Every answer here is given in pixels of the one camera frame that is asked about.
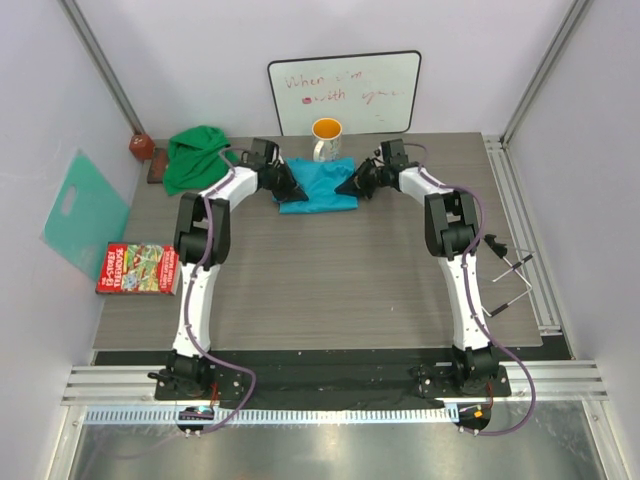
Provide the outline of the blue t shirt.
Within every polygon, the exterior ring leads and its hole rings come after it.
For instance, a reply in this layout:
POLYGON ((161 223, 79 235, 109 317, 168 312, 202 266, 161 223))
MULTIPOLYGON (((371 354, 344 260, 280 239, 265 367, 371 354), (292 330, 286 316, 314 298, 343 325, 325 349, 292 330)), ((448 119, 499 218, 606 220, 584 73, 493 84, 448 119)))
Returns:
POLYGON ((353 158, 346 157, 330 162, 287 158, 286 163, 308 199, 280 203, 280 214, 320 214, 358 208, 356 197, 338 194, 335 191, 355 172, 356 164, 353 158))

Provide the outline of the white mug orange inside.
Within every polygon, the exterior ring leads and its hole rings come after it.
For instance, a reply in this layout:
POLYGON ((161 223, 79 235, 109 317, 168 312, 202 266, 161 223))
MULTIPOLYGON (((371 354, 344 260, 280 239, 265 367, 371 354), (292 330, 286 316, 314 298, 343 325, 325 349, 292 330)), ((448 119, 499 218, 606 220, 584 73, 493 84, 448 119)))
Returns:
POLYGON ((334 118, 320 118, 312 126, 314 162, 331 162, 339 158, 342 124, 334 118))

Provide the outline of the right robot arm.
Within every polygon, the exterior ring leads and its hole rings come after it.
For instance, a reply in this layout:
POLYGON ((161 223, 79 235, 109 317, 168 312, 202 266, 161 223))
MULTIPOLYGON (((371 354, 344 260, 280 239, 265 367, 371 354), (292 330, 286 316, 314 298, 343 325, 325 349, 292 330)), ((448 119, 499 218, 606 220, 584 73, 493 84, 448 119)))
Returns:
POLYGON ((443 273, 453 315, 451 383, 462 394, 484 395, 498 376, 499 361, 477 281, 482 218, 474 196, 463 187, 442 183, 416 162, 377 158, 365 160, 335 192, 370 198, 382 187, 393 187, 424 208, 425 243, 443 273))

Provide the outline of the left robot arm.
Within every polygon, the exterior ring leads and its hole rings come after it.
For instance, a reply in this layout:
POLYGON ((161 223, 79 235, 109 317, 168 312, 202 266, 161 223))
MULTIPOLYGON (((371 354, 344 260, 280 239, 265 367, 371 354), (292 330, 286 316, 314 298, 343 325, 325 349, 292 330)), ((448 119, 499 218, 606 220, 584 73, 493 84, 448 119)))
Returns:
POLYGON ((230 251, 231 213, 260 189, 280 203, 307 198, 290 167, 276 156, 273 160, 243 160, 211 186, 185 193, 180 199, 174 248, 183 286, 179 327, 167 370, 193 399, 205 397, 213 385, 209 322, 215 283, 230 251))

